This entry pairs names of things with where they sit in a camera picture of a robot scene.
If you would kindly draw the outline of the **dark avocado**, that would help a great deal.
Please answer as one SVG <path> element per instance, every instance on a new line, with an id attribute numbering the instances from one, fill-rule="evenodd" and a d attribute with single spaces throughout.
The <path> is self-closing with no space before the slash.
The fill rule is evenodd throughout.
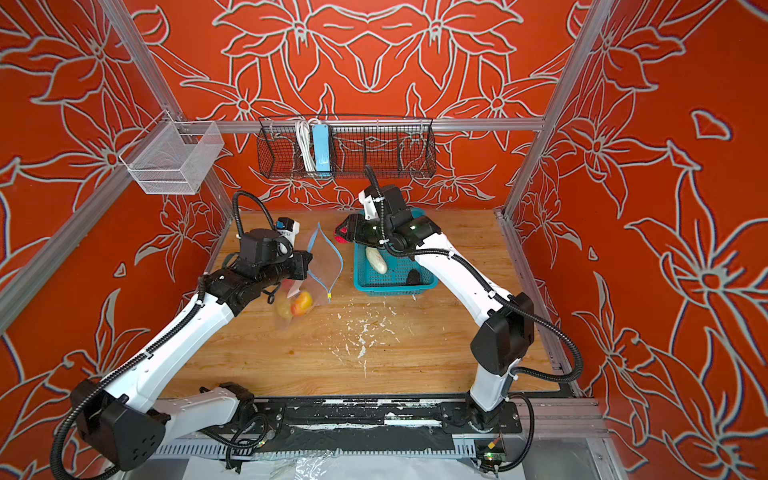
<path id="1" fill-rule="evenodd" d="M 406 284 L 408 286 L 418 286 L 422 284 L 421 275 L 418 270 L 412 269 L 409 271 L 406 277 Z"/>

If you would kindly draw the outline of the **clear zip top bag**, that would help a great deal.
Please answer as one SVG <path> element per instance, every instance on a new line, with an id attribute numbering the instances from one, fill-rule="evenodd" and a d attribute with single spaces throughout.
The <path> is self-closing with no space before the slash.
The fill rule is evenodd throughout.
<path id="1" fill-rule="evenodd" d="M 312 316 L 320 308 L 328 306 L 333 299 L 333 289 L 338 283 L 344 268 L 344 260 L 333 241 L 326 235 L 322 225 L 317 223 L 307 232 L 299 233 L 295 246 L 313 255 L 305 280 L 288 280 L 282 284 L 276 299 L 292 300 L 299 292 L 308 291 L 314 298 L 314 307 L 304 316 L 294 317 L 289 322 L 281 320 L 274 310 L 274 319 L 282 327 L 292 322 Z"/>

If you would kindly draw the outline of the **red fruit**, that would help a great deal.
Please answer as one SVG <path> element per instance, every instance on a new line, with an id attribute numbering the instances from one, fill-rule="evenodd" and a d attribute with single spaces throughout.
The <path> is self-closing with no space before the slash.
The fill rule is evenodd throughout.
<path id="1" fill-rule="evenodd" d="M 348 243 L 347 233 L 348 229 L 346 227 L 338 227 L 334 231 L 334 238 L 340 244 Z"/>

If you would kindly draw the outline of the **orange yellow mango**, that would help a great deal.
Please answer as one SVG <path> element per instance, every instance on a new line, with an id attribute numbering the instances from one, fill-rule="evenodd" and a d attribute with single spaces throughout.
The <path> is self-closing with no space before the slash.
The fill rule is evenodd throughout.
<path id="1" fill-rule="evenodd" d="M 291 314 L 294 317 L 304 316 L 314 307 L 314 298 L 308 291 L 299 292 L 291 300 Z"/>

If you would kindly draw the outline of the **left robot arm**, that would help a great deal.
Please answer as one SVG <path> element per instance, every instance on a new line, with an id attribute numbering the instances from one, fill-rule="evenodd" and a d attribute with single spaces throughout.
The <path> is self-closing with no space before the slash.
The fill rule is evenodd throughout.
<path id="1" fill-rule="evenodd" d="M 269 218 L 268 226 L 244 229 L 233 214 L 239 250 L 197 281 L 196 292 L 181 312 L 125 363 L 94 382 L 84 380 L 70 395 L 71 410 L 57 429 L 50 469 L 70 479 L 64 465 L 69 436 L 77 433 L 110 462 L 100 473 L 108 479 L 146 462 L 161 446 L 199 432 L 225 446 L 228 453 L 253 452 L 270 431 L 269 417 L 245 387 L 222 383 L 176 400 L 160 395 L 190 358 L 252 301 L 273 302 L 287 281 L 307 278 L 312 254 L 295 247 L 297 221 Z"/>

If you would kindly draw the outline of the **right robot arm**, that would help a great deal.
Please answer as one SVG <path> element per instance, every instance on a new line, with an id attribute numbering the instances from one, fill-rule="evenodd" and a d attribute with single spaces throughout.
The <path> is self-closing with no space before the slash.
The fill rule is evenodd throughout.
<path id="1" fill-rule="evenodd" d="M 349 215 L 336 228 L 335 235 L 348 243 L 415 261 L 443 283 L 472 316 L 478 330 L 470 348 L 478 368 L 468 393 L 466 421 L 474 429 L 487 432 L 495 426 L 510 386 L 519 375 L 557 384 L 568 384 L 581 376 L 584 359 L 576 343 L 536 315 L 526 295 L 515 296 L 493 283 L 460 255 L 433 220 L 413 214 L 397 186 L 380 186 L 369 165 L 364 173 L 370 182 L 359 195 L 364 212 Z M 570 372 L 547 374 L 520 365 L 533 343 L 537 325 L 551 332 L 571 352 Z"/>

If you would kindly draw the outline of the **teal plastic basket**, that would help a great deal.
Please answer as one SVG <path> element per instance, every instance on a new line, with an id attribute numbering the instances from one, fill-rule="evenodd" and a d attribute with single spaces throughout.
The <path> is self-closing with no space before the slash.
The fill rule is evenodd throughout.
<path id="1" fill-rule="evenodd" d="M 365 247 L 354 246 L 353 283 L 355 288 L 369 296 L 405 296 L 421 295 L 437 287 L 439 280 L 425 267 L 409 258 L 393 257 L 386 251 L 381 252 L 388 265 L 388 272 L 379 275 L 368 264 Z M 422 284 L 408 286 L 406 277 L 410 270 L 420 272 Z"/>

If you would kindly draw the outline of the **light blue box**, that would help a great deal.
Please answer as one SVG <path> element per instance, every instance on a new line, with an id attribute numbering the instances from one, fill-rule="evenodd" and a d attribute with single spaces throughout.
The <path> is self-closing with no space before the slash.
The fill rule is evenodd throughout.
<path id="1" fill-rule="evenodd" d="M 331 155 L 330 155 L 330 130 L 325 124 L 315 124 L 312 126 L 312 138 L 314 146 L 314 158 L 316 172 L 319 176 L 331 175 Z"/>

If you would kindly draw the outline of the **small circuit board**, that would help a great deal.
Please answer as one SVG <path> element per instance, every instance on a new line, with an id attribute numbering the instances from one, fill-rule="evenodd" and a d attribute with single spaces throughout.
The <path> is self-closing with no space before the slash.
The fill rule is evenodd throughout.
<path id="1" fill-rule="evenodd" d="M 508 471 L 510 462 L 506 459 L 506 452 L 496 447 L 481 448 L 478 451 L 478 469 L 483 473 L 499 475 Z"/>

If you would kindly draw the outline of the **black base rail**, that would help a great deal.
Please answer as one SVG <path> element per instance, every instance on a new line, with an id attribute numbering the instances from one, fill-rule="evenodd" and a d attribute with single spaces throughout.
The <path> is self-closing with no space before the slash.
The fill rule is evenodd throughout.
<path id="1" fill-rule="evenodd" d="M 523 433 L 517 408 L 503 402 L 490 413 L 466 394 L 437 396 L 268 397 L 243 420 L 209 427 L 227 442 L 261 453 L 475 455 L 483 442 Z"/>

